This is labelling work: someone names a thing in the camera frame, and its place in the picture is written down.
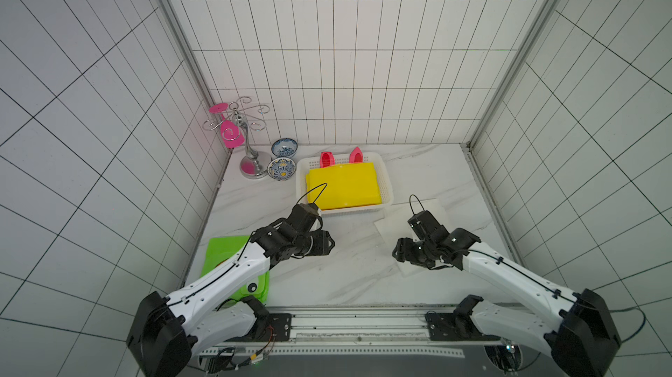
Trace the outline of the green frog raincoat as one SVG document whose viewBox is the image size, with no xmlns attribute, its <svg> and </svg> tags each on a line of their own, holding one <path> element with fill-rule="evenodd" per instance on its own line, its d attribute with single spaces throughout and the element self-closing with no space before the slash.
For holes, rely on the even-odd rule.
<svg viewBox="0 0 672 377">
<path fill-rule="evenodd" d="M 213 270 L 218 270 L 222 264 L 227 265 L 222 272 L 231 266 L 234 266 L 235 270 L 240 268 L 242 262 L 238 261 L 238 258 L 248 240 L 247 236 L 217 237 L 210 240 L 206 247 L 201 277 L 208 275 Z M 268 300 L 270 287 L 271 277 L 270 272 L 267 271 L 262 275 L 256 275 L 250 278 L 250 280 L 245 281 L 239 289 L 227 298 L 227 302 L 241 302 L 243 298 L 253 296 L 253 298 L 256 298 L 265 305 Z"/>
</svg>

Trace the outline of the aluminium mounting rail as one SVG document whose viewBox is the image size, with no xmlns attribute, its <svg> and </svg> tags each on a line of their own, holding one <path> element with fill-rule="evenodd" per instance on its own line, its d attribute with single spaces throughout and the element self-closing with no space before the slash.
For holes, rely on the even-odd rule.
<svg viewBox="0 0 672 377">
<path fill-rule="evenodd" d="M 229 308 L 211 312 L 197 321 L 194 329 L 187 330 L 187 354 L 194 356 L 215 349 L 219 345 L 236 343 L 231 338 L 246 335 L 253 324 L 271 313 L 290 313 L 293 316 L 289 343 L 298 344 L 388 344 L 439 343 L 431 341 L 425 321 L 430 310 L 413 309 L 298 309 L 294 312 L 253 308 L 238 303 Z M 501 340 L 512 340 L 535 349 L 546 349 L 544 338 L 551 333 L 550 326 L 539 317 L 518 309 L 509 309 L 489 302 L 474 307 L 457 307 L 451 312 L 470 317 L 477 329 Z"/>
</svg>

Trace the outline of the blue white bowl lower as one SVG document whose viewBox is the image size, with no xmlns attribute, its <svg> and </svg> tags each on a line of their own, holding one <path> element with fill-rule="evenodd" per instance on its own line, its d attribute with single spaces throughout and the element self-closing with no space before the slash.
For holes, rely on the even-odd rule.
<svg viewBox="0 0 672 377">
<path fill-rule="evenodd" d="M 286 181 L 295 174 L 296 170 L 297 165 L 291 158 L 276 158 L 269 163 L 267 174 L 274 180 Z"/>
</svg>

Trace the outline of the pink bunny raincoat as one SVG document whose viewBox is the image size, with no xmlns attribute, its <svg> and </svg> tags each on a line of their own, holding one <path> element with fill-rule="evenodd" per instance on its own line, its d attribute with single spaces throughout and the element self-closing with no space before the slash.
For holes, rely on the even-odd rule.
<svg viewBox="0 0 672 377">
<path fill-rule="evenodd" d="M 344 163 L 363 163 L 364 156 L 359 147 L 355 147 L 348 155 L 334 154 L 331 151 L 323 151 L 320 153 L 318 165 L 320 168 L 333 167 L 335 165 L 344 165 Z"/>
</svg>

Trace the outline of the blue white bowl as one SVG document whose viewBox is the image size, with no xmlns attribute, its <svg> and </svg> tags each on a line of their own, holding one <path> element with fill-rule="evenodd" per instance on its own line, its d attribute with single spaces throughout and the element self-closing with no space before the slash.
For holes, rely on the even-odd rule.
<svg viewBox="0 0 672 377">
<path fill-rule="evenodd" d="M 295 174 L 296 170 L 297 165 L 291 158 L 276 158 L 269 163 L 267 174 L 274 180 L 286 181 Z"/>
<path fill-rule="evenodd" d="M 298 143 L 291 138 L 281 138 L 273 142 L 271 152 L 274 158 L 293 158 L 299 148 Z"/>
</svg>

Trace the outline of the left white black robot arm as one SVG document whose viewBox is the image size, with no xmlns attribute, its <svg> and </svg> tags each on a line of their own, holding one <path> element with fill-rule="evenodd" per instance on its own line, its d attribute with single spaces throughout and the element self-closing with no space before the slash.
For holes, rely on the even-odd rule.
<svg viewBox="0 0 672 377">
<path fill-rule="evenodd" d="M 232 295 L 282 261 L 326 256 L 334 239 L 314 203 L 255 230 L 236 254 L 204 277 L 167 296 L 153 291 L 136 310 L 126 345 L 146 376 L 176 376 L 192 357 L 247 335 L 268 312 L 253 296 L 225 309 Z"/>
</svg>

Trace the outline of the blue white bowl upper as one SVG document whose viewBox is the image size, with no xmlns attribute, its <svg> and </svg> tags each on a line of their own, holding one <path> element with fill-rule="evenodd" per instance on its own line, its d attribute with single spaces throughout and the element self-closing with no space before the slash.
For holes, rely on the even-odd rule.
<svg viewBox="0 0 672 377">
<path fill-rule="evenodd" d="M 293 158 L 299 148 L 298 143 L 291 138 L 281 138 L 273 142 L 271 152 L 274 158 Z"/>
</svg>

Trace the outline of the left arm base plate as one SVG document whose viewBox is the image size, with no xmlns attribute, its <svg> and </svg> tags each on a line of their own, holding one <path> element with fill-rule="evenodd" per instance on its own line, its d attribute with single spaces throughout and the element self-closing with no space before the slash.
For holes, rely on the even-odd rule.
<svg viewBox="0 0 672 377">
<path fill-rule="evenodd" d="M 231 338 L 233 342 L 287 342 L 290 339 L 293 316 L 290 313 L 271 313 L 255 321 L 244 336 Z"/>
</svg>

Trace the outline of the yellow raincoat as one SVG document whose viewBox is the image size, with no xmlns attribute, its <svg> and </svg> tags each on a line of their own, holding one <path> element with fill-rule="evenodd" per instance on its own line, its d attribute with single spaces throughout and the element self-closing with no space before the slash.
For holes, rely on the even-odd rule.
<svg viewBox="0 0 672 377">
<path fill-rule="evenodd" d="M 309 203 L 325 210 L 381 205 L 383 198 L 373 163 L 343 163 L 306 174 Z"/>
</svg>

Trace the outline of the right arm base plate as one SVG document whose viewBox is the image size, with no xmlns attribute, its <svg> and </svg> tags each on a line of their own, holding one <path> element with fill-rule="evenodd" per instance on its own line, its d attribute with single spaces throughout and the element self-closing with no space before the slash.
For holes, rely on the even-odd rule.
<svg viewBox="0 0 672 377">
<path fill-rule="evenodd" d="M 425 313 L 429 338 L 439 342 L 495 342 L 501 339 L 477 329 L 470 317 L 454 313 Z"/>
</svg>

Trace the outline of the pink wine glass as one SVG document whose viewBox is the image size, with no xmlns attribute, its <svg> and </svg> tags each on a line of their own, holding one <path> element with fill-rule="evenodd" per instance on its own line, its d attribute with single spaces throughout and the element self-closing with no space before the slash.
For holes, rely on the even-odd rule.
<svg viewBox="0 0 672 377">
<path fill-rule="evenodd" d="M 215 121 L 210 121 L 208 128 L 219 131 L 226 148 L 235 149 L 245 144 L 243 132 L 234 121 L 235 113 L 229 109 L 228 103 L 216 104 L 208 112 L 216 117 Z"/>
</svg>

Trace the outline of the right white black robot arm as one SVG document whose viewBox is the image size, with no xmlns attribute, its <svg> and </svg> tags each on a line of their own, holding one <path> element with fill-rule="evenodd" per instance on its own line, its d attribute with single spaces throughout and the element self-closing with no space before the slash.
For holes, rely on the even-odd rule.
<svg viewBox="0 0 672 377">
<path fill-rule="evenodd" d="M 605 300 L 585 289 L 554 284 L 501 256 L 463 229 L 447 231 L 428 211 L 408 221 L 414 238 L 401 238 L 392 256 L 427 270 L 460 270 L 512 296 L 513 310 L 469 295 L 435 327 L 460 340 L 499 337 L 549 356 L 569 376 L 604 376 L 622 345 Z"/>
</svg>

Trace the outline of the silver glass holder stand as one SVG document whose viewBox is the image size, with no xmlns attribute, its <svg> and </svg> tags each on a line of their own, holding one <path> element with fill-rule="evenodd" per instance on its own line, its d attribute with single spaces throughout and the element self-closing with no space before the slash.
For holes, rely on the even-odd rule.
<svg viewBox="0 0 672 377">
<path fill-rule="evenodd" d="M 262 115 L 268 114 L 271 109 L 266 104 L 253 103 L 252 98 L 249 96 L 239 97 L 233 102 L 225 103 L 228 103 L 229 109 L 234 112 L 234 121 L 240 127 L 245 138 L 245 144 L 241 146 L 244 148 L 245 153 L 240 163 L 241 173 L 247 179 L 261 179 L 267 175 L 267 167 L 271 162 L 271 155 L 252 148 L 250 132 L 262 132 L 266 130 L 267 125 Z M 202 128 L 208 131 L 218 131 L 208 128 L 210 121 L 215 120 L 205 121 Z"/>
</svg>

